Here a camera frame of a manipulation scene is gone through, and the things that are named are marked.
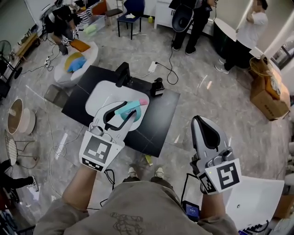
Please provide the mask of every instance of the sneaker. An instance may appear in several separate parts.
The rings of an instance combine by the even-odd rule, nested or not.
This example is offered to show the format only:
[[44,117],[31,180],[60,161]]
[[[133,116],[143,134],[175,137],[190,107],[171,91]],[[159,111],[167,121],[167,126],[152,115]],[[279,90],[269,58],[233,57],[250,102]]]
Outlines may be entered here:
[[36,192],[38,192],[38,191],[39,191],[39,187],[38,187],[38,184],[37,184],[36,178],[35,178],[34,176],[32,176],[32,178],[33,178],[33,183],[32,183],[31,185],[33,186],[34,190],[35,190]]
[[160,167],[155,172],[155,177],[164,178],[164,170]]
[[178,50],[179,50],[179,48],[175,48],[175,47],[173,46],[173,50],[174,50],[174,51],[178,51]]
[[225,69],[225,67],[222,65],[222,66],[216,66],[215,65],[215,68],[216,68],[216,70],[217,71],[220,71],[220,72],[222,72],[222,73],[224,73],[224,74],[229,74],[230,72],[229,71],[227,71],[226,69]]
[[221,59],[221,58],[219,58],[219,62],[220,62],[220,64],[222,64],[222,65],[224,65],[226,62],[223,60],[223,59]]
[[135,169],[134,169],[133,167],[130,167],[130,168],[129,168],[129,172],[128,172],[128,174],[129,174],[129,177],[132,177],[132,178],[134,178],[134,177],[138,177],[138,176],[137,176],[137,173],[136,173],[136,171],[135,171]]
[[187,49],[186,48],[186,51],[185,51],[185,53],[186,53],[186,55],[192,55],[193,53],[195,53],[196,52],[196,48],[195,47],[193,47],[193,48],[191,48],[191,49]]

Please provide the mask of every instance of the black table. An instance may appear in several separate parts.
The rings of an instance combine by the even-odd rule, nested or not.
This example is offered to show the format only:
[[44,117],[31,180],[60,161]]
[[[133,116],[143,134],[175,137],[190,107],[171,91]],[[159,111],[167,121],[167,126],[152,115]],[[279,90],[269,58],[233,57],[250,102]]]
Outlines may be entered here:
[[[103,80],[116,83],[118,76],[114,71],[90,66],[74,87],[62,113],[85,126],[89,126],[94,117],[86,112],[85,105],[95,86]],[[138,78],[131,80],[132,82],[127,87],[148,95],[150,103],[140,126],[136,130],[130,131],[124,142],[134,150],[159,157],[180,94],[165,89],[162,96],[152,97],[150,82]]]

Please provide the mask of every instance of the white sofa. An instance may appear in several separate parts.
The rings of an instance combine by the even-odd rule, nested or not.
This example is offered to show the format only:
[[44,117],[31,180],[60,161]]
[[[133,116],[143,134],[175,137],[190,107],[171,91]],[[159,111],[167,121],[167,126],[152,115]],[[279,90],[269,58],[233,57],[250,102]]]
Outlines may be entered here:
[[82,68],[77,70],[74,73],[68,73],[64,70],[64,63],[67,58],[75,53],[78,52],[75,48],[69,46],[68,47],[68,54],[63,56],[60,63],[55,67],[54,70],[54,79],[61,87],[73,87],[75,86],[86,70],[90,67],[90,65],[98,66],[99,63],[99,48],[95,42],[85,42],[90,46],[90,48],[84,52],[82,52],[83,56],[86,58],[86,63],[83,65]]

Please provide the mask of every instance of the round fan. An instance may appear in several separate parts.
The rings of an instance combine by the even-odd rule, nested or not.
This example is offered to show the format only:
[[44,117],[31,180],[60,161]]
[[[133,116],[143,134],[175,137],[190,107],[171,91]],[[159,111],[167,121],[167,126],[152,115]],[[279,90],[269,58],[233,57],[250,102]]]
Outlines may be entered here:
[[10,54],[11,54],[11,45],[9,41],[6,41],[6,40],[0,41],[0,59],[4,58],[7,61],[9,61]]
[[10,55],[11,55],[11,45],[9,41],[6,41],[6,40],[0,41],[0,60],[2,60],[7,65],[7,67],[9,67],[12,70],[12,73],[15,73],[14,78],[17,79],[18,76],[21,74],[23,68],[20,67],[18,69],[15,69],[9,63]]

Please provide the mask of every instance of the yellow bottle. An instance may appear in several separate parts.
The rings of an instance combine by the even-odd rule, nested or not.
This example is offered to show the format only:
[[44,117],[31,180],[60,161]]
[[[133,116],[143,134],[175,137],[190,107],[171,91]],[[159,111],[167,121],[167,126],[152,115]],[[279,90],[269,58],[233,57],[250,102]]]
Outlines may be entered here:
[[153,23],[153,17],[152,17],[152,16],[149,16],[149,18],[148,18],[148,22],[149,22],[149,23]]

